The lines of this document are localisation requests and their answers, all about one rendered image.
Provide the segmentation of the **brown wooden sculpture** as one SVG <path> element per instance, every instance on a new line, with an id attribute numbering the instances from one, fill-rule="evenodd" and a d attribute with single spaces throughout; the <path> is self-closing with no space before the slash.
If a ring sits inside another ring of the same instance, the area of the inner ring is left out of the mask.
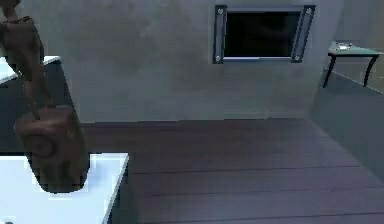
<path id="1" fill-rule="evenodd" d="M 82 189 L 90 168 L 75 109 L 58 105 L 45 75 L 44 46 L 34 20 L 18 16 L 21 0 L 0 0 L 0 50 L 22 78 L 29 112 L 15 122 L 15 132 L 40 187 L 49 193 Z"/>

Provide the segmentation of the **green table with black legs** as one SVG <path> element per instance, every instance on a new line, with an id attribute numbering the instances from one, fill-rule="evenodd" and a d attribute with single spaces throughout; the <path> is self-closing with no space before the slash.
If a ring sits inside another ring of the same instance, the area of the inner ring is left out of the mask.
<path id="1" fill-rule="evenodd" d="M 362 48 L 355 45 L 351 49 L 348 49 L 346 51 L 340 51 L 340 50 L 337 50 L 337 43 L 342 43 L 342 42 L 333 41 L 331 43 L 331 46 L 328 49 L 328 56 L 330 57 L 330 63 L 329 63 L 322 87 L 325 88 L 328 85 L 328 81 L 331 76 L 331 73 L 333 72 L 333 68 L 337 58 L 369 58 L 370 61 L 365 71 L 363 84 L 362 84 L 363 87 L 366 87 L 368 85 L 368 80 L 369 80 L 371 70 L 375 62 L 377 61 L 377 59 L 381 55 L 383 55 L 383 52 L 376 51 L 373 49 L 368 49 L 368 48 Z"/>

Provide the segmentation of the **black wall television set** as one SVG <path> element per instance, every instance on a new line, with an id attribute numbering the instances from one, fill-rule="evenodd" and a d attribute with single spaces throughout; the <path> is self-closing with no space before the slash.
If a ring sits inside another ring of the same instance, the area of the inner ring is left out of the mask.
<path id="1" fill-rule="evenodd" d="M 250 8 L 216 5 L 212 62 L 301 63 L 315 10 L 315 5 Z"/>

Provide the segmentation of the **white table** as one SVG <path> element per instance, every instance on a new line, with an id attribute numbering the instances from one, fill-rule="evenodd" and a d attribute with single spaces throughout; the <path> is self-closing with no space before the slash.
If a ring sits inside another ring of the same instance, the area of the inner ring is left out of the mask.
<path id="1" fill-rule="evenodd" d="M 40 187 L 24 156 L 0 156 L 0 224 L 107 224 L 129 155 L 90 156 L 88 178 L 72 193 Z"/>

